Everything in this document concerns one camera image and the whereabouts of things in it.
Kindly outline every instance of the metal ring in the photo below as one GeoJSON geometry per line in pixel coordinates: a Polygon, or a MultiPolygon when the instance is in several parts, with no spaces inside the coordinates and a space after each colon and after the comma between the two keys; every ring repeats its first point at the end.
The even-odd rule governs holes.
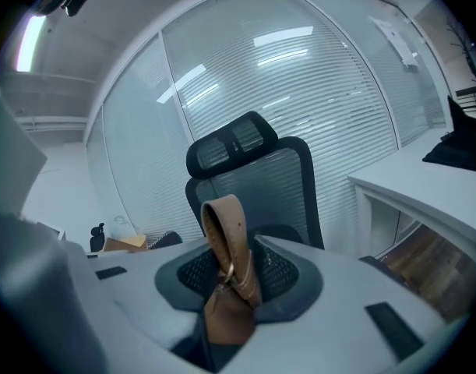
{"type": "Polygon", "coordinates": [[[227,274],[224,278],[224,284],[227,283],[231,279],[233,274],[234,274],[234,265],[231,262],[231,265],[229,266],[229,270],[227,271],[227,274]]]}

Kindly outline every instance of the window blinds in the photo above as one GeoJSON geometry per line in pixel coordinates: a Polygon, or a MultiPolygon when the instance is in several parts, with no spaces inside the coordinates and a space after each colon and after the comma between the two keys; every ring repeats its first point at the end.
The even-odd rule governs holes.
{"type": "Polygon", "coordinates": [[[356,256],[347,175],[397,147],[381,93],[348,40],[303,0],[212,0],[163,32],[195,139],[250,110],[280,137],[304,139],[325,246],[356,256]]]}
{"type": "Polygon", "coordinates": [[[130,219],[125,212],[118,195],[108,163],[108,154],[104,144],[103,110],[99,111],[90,130],[86,145],[87,162],[90,177],[96,189],[106,232],[114,239],[122,239],[136,235],[130,219]]]}
{"type": "Polygon", "coordinates": [[[169,90],[162,46],[150,42],[130,63],[104,102],[104,130],[118,192],[138,233],[155,241],[176,231],[201,237],[185,198],[189,148],[169,90]]]}
{"type": "Polygon", "coordinates": [[[393,22],[375,0],[310,0],[354,40],[368,59],[388,97],[402,146],[427,129],[445,126],[432,77],[407,33],[399,35],[414,52],[418,66],[406,67],[372,18],[393,22]]]}

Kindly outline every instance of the desk surface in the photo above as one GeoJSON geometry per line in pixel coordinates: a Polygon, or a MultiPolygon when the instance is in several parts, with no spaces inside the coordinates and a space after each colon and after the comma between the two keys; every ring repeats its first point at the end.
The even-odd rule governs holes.
{"type": "MultiPolygon", "coordinates": [[[[323,290],[314,305],[295,321],[258,326],[223,374],[299,369],[372,374],[388,369],[397,360],[364,309],[378,302],[388,302],[424,341],[443,328],[438,313],[374,267],[307,245],[267,238],[313,261],[323,276],[323,290]]],[[[158,345],[168,349],[192,333],[196,314],[170,307],[153,279],[161,265],[205,243],[201,239],[152,252],[105,254],[97,259],[86,259],[78,245],[68,243],[77,294],[110,359],[129,345],[139,348],[139,337],[153,341],[154,349],[158,345]],[[127,272],[102,281],[94,275],[96,270],[113,266],[122,266],[127,272]],[[117,322],[122,327],[116,328],[117,322]],[[138,339],[133,339],[132,332],[138,339]]],[[[166,372],[199,372],[184,361],[176,363],[172,359],[173,355],[165,365],[166,372]]]]}
{"type": "Polygon", "coordinates": [[[348,178],[451,224],[476,242],[476,171],[423,162],[446,129],[426,134],[348,178]]]}

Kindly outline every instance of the ceiling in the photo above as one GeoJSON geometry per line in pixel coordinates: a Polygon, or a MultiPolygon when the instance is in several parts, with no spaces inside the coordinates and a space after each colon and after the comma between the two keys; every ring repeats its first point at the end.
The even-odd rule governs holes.
{"type": "Polygon", "coordinates": [[[18,117],[87,117],[96,86],[128,43],[178,0],[88,0],[74,17],[46,17],[31,72],[14,67],[25,19],[0,58],[0,91],[18,117]]]}

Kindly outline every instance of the mesh chair back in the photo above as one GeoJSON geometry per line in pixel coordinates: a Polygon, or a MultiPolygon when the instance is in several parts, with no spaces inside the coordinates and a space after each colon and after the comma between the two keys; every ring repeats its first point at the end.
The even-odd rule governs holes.
{"type": "Polygon", "coordinates": [[[196,141],[187,162],[193,178],[186,195],[198,221],[204,201],[235,194],[251,233],[323,248],[312,157],[302,139],[277,139],[249,112],[196,141]]]}

